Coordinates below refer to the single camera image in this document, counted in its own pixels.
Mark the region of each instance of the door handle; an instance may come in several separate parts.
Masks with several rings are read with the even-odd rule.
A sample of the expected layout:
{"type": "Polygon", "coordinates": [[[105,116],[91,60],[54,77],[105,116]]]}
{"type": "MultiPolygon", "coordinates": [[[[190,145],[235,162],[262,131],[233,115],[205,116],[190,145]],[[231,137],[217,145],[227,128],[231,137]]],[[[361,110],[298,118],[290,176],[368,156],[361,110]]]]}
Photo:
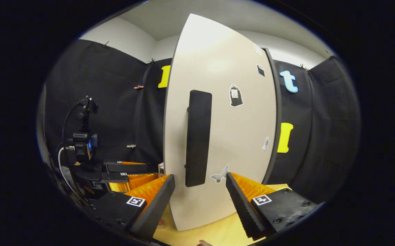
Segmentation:
{"type": "Polygon", "coordinates": [[[185,186],[187,187],[205,183],[212,100],[211,93],[190,91],[190,101],[187,108],[187,155],[185,160],[185,186]]]}

